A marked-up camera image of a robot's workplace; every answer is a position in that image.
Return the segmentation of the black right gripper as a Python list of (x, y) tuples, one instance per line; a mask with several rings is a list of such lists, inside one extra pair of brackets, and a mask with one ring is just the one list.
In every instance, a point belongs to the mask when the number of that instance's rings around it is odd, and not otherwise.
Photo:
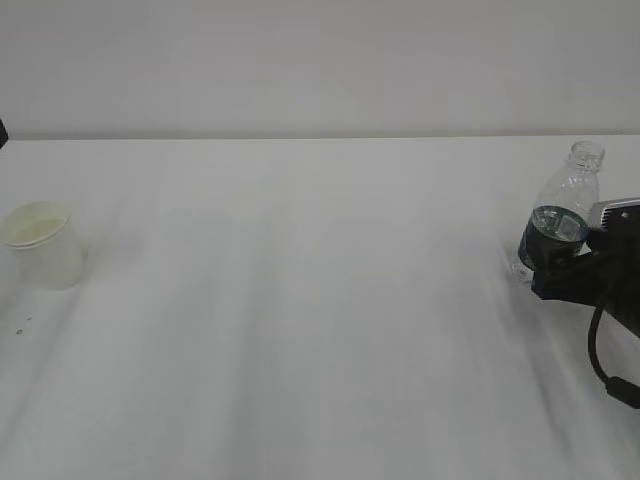
[[(578, 256), (585, 241), (590, 252)], [(613, 219), (587, 240), (525, 235), (524, 265), (535, 272), (531, 290), (542, 300), (602, 301), (616, 320), (639, 318), (639, 224), (631, 219)]]

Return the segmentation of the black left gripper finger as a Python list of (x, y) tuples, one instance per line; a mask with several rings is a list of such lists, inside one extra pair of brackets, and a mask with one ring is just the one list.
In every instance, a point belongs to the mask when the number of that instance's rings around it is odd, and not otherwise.
[(1, 119), (0, 120), (0, 148), (2, 148), (7, 142), (8, 142), (8, 132)]

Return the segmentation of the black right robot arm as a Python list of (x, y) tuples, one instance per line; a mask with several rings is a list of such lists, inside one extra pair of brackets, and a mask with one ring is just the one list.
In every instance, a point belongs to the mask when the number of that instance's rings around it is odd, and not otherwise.
[(617, 217), (586, 237), (590, 251), (578, 254), (569, 242), (535, 234), (527, 240), (534, 265), (533, 292), (542, 300), (604, 310), (639, 334), (639, 224)]

